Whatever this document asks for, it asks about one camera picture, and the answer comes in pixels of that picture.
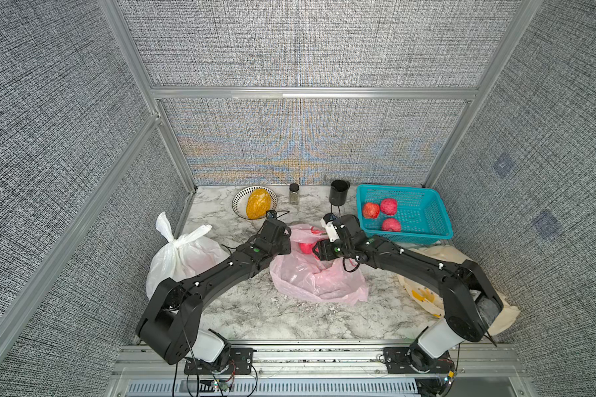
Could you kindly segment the pink red apple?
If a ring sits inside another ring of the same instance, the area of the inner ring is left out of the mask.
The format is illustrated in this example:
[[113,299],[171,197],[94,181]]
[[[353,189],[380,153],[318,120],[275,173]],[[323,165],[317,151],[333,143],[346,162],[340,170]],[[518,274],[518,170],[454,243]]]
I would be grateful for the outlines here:
[[299,248],[301,249],[301,252],[303,254],[312,255],[315,245],[316,245],[316,243],[300,243]]
[[386,218],[382,222],[381,230],[384,232],[400,233],[402,231],[402,225],[395,218]]

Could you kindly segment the pink plastic bag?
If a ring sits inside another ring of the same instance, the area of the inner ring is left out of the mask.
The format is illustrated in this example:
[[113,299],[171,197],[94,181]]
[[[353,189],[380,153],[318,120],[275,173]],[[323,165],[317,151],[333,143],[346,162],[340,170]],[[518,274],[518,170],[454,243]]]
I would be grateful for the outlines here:
[[361,271],[350,272],[353,261],[321,261],[305,255],[300,243],[317,243],[327,238],[326,231],[309,224],[291,226],[291,253],[277,256],[269,266],[276,289],[291,298],[316,303],[354,305],[366,302],[369,288]]

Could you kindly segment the white plastic bag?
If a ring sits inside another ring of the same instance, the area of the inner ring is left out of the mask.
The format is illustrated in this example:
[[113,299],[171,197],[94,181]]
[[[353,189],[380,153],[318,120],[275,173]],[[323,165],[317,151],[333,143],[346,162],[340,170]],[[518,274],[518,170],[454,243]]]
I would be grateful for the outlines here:
[[167,278],[174,281],[198,276],[228,258],[228,253],[215,240],[207,238],[212,226],[204,224],[191,233],[174,237],[172,225],[165,212],[158,215],[156,230],[166,240],[152,258],[146,281],[146,294],[150,299],[157,286]]

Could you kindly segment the cream banana print plastic bag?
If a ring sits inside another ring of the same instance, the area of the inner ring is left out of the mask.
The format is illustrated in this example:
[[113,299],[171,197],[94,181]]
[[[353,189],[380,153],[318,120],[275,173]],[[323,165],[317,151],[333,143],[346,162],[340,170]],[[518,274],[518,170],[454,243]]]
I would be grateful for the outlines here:
[[[465,261],[471,261],[469,256],[466,256],[463,252],[450,245],[414,247],[411,248],[411,251],[438,261],[448,261],[456,264],[463,264]],[[407,294],[411,299],[419,304],[422,309],[437,319],[442,319],[444,317],[444,302],[437,293],[404,276],[397,276],[397,279],[404,290],[407,291]],[[498,296],[503,303],[503,310],[488,329],[488,333],[493,337],[509,329],[516,322],[521,313],[517,306],[508,303],[506,297],[502,293],[498,292]]]

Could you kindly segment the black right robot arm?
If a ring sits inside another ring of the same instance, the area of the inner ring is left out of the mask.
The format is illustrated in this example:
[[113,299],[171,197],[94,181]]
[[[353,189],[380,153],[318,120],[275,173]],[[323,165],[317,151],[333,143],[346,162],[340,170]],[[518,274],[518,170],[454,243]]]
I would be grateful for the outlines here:
[[355,261],[415,281],[442,298],[444,317],[424,330],[410,346],[410,356],[424,362],[436,360],[464,341],[479,342],[503,310],[503,301],[482,268],[467,260],[457,264],[433,259],[393,243],[368,236],[354,215],[321,219],[328,239],[317,243],[319,259]]

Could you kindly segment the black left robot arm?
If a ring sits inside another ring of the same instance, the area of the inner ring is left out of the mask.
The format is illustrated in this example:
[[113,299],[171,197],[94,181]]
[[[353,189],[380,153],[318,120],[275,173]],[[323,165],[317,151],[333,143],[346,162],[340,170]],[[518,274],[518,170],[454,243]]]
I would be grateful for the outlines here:
[[136,334],[168,364],[196,359],[219,371],[228,362],[230,343],[200,329],[204,309],[221,294],[267,269],[277,256],[291,253],[291,229],[268,218],[257,234],[220,264],[182,281],[159,283],[140,318]]

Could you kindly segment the yellow food on plate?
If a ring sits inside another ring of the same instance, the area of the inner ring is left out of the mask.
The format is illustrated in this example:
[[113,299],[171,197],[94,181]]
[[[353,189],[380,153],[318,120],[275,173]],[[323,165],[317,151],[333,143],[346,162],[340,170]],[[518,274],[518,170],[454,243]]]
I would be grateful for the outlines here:
[[248,197],[246,215],[249,219],[264,217],[273,206],[273,198],[267,190],[259,188],[253,190]]

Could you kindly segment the glass herb spice jar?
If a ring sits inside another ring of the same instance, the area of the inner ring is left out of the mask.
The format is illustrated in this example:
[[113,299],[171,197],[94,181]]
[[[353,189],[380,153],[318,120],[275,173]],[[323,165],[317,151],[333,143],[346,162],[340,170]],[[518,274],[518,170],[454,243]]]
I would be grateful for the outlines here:
[[289,202],[291,205],[298,206],[300,203],[300,186],[298,183],[289,185]]

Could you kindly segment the black cylindrical cup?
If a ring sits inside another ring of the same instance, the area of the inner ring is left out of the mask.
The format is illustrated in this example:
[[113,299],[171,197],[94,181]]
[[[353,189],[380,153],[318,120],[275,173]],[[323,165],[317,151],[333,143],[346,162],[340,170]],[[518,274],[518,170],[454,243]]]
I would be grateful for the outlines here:
[[349,193],[350,183],[347,180],[334,180],[330,184],[329,203],[331,206],[342,207]]

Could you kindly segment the patterned plate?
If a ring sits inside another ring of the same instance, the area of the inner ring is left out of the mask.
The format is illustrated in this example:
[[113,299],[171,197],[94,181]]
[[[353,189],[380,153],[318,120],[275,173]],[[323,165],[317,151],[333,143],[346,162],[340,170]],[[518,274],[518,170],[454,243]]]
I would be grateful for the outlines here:
[[262,188],[262,189],[267,190],[268,193],[273,198],[273,206],[272,206],[272,208],[269,211],[276,209],[276,207],[277,207],[277,196],[276,196],[276,194],[270,188],[263,187],[263,186],[249,186],[247,188],[244,188],[244,189],[238,191],[238,193],[236,193],[236,195],[233,197],[233,200],[232,200],[232,210],[240,218],[244,218],[244,219],[247,219],[247,220],[258,220],[258,219],[264,218],[267,215],[266,214],[264,217],[261,217],[261,218],[258,218],[258,219],[249,219],[247,217],[247,215],[246,215],[246,206],[247,206],[247,202],[248,202],[248,197],[249,197],[249,195],[251,195],[251,193],[253,192],[253,190],[256,190],[256,189],[259,189],[259,188]]

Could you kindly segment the teal plastic basket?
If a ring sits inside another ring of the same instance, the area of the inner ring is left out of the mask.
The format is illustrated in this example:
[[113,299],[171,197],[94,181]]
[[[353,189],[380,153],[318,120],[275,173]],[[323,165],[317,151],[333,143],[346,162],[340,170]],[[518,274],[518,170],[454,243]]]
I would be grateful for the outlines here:
[[[367,219],[362,207],[370,202],[379,204],[383,199],[397,200],[394,216],[380,213],[378,218]],[[454,236],[450,217],[440,195],[431,189],[389,185],[359,185],[356,190],[359,225],[369,236],[383,236],[395,243],[411,243],[422,246],[450,240]],[[400,233],[384,232],[382,222],[395,218],[402,225]]]

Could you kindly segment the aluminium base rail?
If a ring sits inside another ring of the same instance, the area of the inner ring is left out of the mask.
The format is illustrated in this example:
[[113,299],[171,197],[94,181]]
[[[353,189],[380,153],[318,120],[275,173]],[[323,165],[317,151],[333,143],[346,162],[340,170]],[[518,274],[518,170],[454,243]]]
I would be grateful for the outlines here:
[[404,340],[235,340],[220,375],[167,365],[144,345],[122,347],[107,396],[535,396],[509,344],[463,343],[428,372],[404,363]]

